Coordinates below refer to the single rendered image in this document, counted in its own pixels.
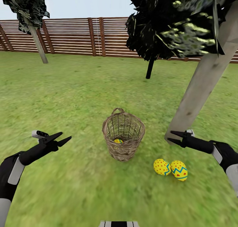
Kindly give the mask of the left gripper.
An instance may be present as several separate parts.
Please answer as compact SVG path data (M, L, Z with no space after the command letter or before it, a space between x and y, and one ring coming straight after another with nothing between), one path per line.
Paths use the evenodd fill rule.
M51 136L47 136L45 138L39 139L39 144L37 144L36 146L32 147L29 150L29 155L33 159L37 160L37 159L42 158L43 156L45 156L46 154L48 154L51 151L57 151L58 147L62 147L67 141L69 141L72 138L70 136L70 137L65 138L61 141L53 141L62 134L63 134L63 132L59 132L59 133L53 134Z

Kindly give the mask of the wicker basket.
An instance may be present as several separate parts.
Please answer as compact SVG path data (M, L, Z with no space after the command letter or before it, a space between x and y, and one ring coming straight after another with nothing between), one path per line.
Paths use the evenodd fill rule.
M114 112L116 110L119 110L121 113L115 113ZM142 130L140 131L140 136L138 138L130 138L129 136L125 137L125 141L122 143L117 143L114 142L114 140L116 139L123 139L124 136L112 136L110 137L110 135L108 135L108 128L109 128L109 121L111 120L111 118L115 117L115 116L130 116L131 118L133 117L134 119L136 119L139 123L140 123L140 127L142 128ZM138 118L137 116L135 116L134 114L129 114L129 113L125 113L123 109L116 107L112 114L110 116L108 116L103 124L102 124L102 132L103 132L103 136L105 138L108 150L110 155L118 161L121 162L126 162L129 161L131 158L133 158L135 156L135 153L137 151L137 148L143 138L143 136L145 135L145 125L144 123L141 121L140 118Z

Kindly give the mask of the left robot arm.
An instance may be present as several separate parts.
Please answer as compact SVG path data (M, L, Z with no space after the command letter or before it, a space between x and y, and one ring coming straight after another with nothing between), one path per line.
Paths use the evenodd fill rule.
M58 147L62 147L72 138L70 136L61 141L53 141L62 134L63 132L59 132L49 136L47 133L33 130L31 137L38 138L39 144L27 151L20 151L5 158L0 164L0 227L5 226L11 202L25 166L51 151L57 151Z

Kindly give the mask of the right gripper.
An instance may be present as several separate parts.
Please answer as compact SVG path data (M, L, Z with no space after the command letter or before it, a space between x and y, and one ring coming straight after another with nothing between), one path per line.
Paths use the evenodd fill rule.
M175 144L177 144L183 148L189 147L189 148L193 148L195 150L202 151L203 145L204 145L204 142L203 142L204 140L202 140L200 138L193 137L190 132L189 133L188 132L179 132L179 131L169 131L169 132L183 138L182 142L180 140L173 139L173 138L168 138L169 141L174 142ZM202 152L204 152L204 151L202 151Z

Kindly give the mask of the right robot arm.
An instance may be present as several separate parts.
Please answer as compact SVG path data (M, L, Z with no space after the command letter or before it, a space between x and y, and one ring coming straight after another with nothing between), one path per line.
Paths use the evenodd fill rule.
M177 139L168 138L169 141L185 148L193 148L208 154L212 154L219 165L224 169L230 183L238 197L238 153L225 143L210 140L205 141L200 138L195 138L193 129L188 129L185 132L169 131L174 135L182 137L182 142Z

